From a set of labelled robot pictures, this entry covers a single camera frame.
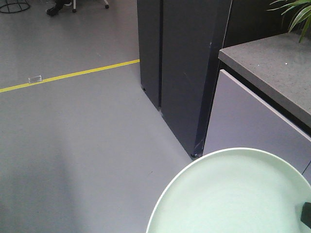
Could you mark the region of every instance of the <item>gray floor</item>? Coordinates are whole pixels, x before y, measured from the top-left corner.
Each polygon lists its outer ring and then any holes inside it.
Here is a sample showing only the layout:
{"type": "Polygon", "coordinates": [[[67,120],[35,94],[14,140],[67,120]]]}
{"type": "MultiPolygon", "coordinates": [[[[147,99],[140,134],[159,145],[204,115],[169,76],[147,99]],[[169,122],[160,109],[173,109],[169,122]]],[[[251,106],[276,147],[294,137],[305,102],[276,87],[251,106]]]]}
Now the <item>gray floor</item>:
{"type": "MultiPolygon", "coordinates": [[[[1,87],[138,59],[134,0],[112,1],[109,11],[78,2],[76,15],[57,18],[42,2],[0,14],[20,28],[0,24],[1,87]]],[[[0,93],[0,232],[144,232],[190,162],[143,93],[139,64],[0,93]]]]}
{"type": "Polygon", "coordinates": [[[77,13],[64,7],[47,17],[51,0],[28,0],[32,7],[0,14],[0,88],[138,59],[135,0],[77,0],[77,13]]]}

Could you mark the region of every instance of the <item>cabinet panel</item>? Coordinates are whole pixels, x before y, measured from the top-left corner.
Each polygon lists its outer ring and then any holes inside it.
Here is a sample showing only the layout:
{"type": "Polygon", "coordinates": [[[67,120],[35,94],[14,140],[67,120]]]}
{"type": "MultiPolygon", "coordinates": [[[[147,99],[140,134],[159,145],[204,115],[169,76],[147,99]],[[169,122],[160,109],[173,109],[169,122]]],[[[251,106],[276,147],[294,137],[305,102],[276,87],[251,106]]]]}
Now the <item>cabinet panel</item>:
{"type": "Polygon", "coordinates": [[[163,2],[161,110],[191,155],[202,154],[231,0],[163,2]]]}
{"type": "Polygon", "coordinates": [[[159,107],[161,1],[138,0],[140,79],[146,95],[159,107]]]}
{"type": "Polygon", "coordinates": [[[311,139],[226,71],[215,92],[204,154],[249,147],[270,152],[303,172],[311,160],[311,139]]]}

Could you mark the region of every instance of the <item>shoe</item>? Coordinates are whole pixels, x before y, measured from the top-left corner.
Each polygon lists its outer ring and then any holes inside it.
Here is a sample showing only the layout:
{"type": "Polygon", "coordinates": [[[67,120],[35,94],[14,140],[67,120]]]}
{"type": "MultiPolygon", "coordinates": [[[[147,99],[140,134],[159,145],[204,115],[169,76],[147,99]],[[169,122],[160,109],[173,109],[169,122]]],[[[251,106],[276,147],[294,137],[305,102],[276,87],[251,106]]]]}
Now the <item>shoe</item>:
{"type": "Polygon", "coordinates": [[[65,0],[64,1],[64,6],[71,6],[71,5],[72,5],[71,0],[65,0]]]}
{"type": "Polygon", "coordinates": [[[50,9],[47,9],[45,12],[47,13],[48,16],[53,17],[58,14],[59,10],[56,9],[55,7],[52,7],[50,9]]]}

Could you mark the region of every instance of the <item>yellow tape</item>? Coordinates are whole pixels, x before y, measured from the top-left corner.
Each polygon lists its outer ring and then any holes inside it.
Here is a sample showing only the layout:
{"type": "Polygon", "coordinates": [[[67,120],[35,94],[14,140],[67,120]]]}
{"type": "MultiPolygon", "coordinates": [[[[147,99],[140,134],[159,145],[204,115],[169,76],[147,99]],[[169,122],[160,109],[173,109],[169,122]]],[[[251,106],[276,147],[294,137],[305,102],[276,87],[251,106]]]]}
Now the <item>yellow tape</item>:
{"type": "Polygon", "coordinates": [[[20,88],[24,88],[24,87],[28,87],[28,86],[38,85],[38,84],[42,84],[42,83],[48,83],[48,82],[52,82],[52,81],[56,81],[56,80],[60,80],[60,79],[69,78],[69,77],[74,77],[74,76],[79,76],[79,75],[83,75],[83,74],[98,72],[98,71],[102,71],[102,70],[106,70],[106,69],[113,69],[113,68],[117,68],[117,67],[127,66],[130,64],[138,63],[138,62],[139,62],[139,59],[129,61],[129,62],[122,62],[122,63],[118,63],[118,64],[106,66],[106,67],[99,67],[99,68],[88,69],[88,70],[79,71],[79,72],[75,72],[75,73],[71,73],[71,74],[64,74],[64,75],[44,79],[44,80],[42,80],[42,82],[38,82],[38,83],[32,83],[32,84],[24,83],[24,84],[20,84],[20,85],[16,85],[16,86],[10,86],[10,87],[0,89],[0,93],[6,92],[6,91],[12,91],[12,90],[16,90],[16,89],[20,89],[20,88]]]}

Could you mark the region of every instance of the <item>gray countertop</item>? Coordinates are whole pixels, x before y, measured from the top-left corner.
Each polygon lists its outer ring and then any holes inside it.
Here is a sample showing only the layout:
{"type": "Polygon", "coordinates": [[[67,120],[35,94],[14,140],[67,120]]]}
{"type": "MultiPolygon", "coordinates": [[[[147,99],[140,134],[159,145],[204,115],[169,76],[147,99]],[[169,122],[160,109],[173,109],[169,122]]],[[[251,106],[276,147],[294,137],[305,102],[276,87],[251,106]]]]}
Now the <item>gray countertop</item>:
{"type": "Polygon", "coordinates": [[[281,34],[219,52],[219,59],[311,128],[311,41],[281,34]]]}

